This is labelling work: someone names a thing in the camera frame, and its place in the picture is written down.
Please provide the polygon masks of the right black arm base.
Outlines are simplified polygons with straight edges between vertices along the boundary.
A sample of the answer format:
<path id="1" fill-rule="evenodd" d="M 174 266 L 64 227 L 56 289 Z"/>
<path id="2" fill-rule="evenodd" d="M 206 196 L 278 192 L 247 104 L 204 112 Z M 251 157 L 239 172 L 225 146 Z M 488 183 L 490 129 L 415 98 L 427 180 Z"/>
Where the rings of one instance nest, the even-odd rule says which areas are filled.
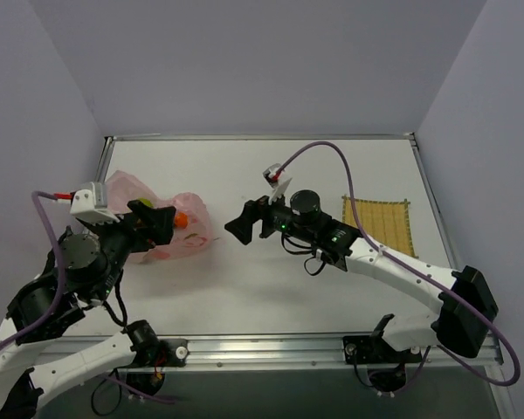
<path id="1" fill-rule="evenodd" d="M 344 360 L 353 367 L 359 383 L 382 394 L 404 388 L 410 381 L 406 367 L 423 361 L 420 349 L 416 354 L 409 349 L 397 352 L 370 335 L 344 336 L 342 345 Z"/>

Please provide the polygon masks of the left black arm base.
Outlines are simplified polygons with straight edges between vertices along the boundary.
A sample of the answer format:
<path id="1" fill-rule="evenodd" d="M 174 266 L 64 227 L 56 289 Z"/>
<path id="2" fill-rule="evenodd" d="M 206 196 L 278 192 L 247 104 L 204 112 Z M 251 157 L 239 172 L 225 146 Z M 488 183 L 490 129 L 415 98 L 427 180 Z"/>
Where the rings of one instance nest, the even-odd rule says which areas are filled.
<path id="1" fill-rule="evenodd" d="M 165 382 L 165 367 L 185 367 L 189 354 L 188 341 L 181 338 L 161 339 L 146 320 L 137 320 L 123 329 L 130 339 L 134 354 L 130 369 L 150 368 L 150 372 L 127 373 L 126 383 L 145 395 L 156 395 Z"/>

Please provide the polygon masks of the pink plastic bag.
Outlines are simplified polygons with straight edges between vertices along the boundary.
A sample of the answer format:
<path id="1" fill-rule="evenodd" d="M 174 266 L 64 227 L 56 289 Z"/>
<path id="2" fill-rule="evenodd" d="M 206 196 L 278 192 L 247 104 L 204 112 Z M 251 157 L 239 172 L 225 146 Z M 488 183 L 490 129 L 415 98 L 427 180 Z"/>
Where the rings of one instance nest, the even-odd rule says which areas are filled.
<path id="1" fill-rule="evenodd" d="M 115 171 L 107 180 L 107 207 L 114 214 L 129 212 L 128 202 L 139 200 L 150 208 L 160 209 L 172 206 L 176 209 L 173 222 L 174 235 L 169 244 L 157 245 L 131 254 L 128 261 L 146 264 L 155 261 L 193 256 L 208 249 L 214 240 L 214 233 L 207 207 L 200 196 L 184 192 L 169 199 L 160 198 L 136 176 L 124 171 Z"/>

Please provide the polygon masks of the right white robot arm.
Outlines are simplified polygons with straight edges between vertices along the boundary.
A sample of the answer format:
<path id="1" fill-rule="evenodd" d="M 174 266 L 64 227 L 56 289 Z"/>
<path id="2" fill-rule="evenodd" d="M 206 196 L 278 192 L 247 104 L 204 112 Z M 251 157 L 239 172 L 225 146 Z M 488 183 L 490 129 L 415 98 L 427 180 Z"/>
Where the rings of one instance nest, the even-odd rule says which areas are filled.
<path id="1" fill-rule="evenodd" d="M 256 222 L 262 223 L 262 238 L 278 233 L 283 239 L 297 239 L 321 263 L 377 280 L 427 307 L 426 314 L 414 319 L 394 314 L 381 319 L 370 339 L 371 352 L 380 360 L 429 346 L 474 358 L 499 312 L 481 271 L 426 264 L 367 240 L 361 230 L 323 212 L 319 196 L 311 190 L 301 190 L 289 201 L 271 201 L 268 196 L 250 200 L 224 228 L 248 245 Z"/>

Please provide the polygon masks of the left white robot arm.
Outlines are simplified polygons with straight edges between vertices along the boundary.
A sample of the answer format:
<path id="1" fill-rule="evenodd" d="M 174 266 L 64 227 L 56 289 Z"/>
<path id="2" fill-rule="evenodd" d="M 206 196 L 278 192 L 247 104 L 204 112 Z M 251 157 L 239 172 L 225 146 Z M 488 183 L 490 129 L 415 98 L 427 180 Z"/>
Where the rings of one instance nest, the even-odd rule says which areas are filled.
<path id="1" fill-rule="evenodd" d="M 153 367 L 168 347 L 144 319 L 129 321 L 94 344 L 50 361 L 48 350 L 95 308 L 107 312 L 119 297 L 128 257 L 169 244 L 176 208 L 150 208 L 140 200 L 128 213 L 100 208 L 78 221 L 87 231 L 66 229 L 52 239 L 43 272 L 25 285 L 7 307 L 0 325 L 0 418 L 32 418 L 54 398 L 87 380 L 120 368 Z"/>

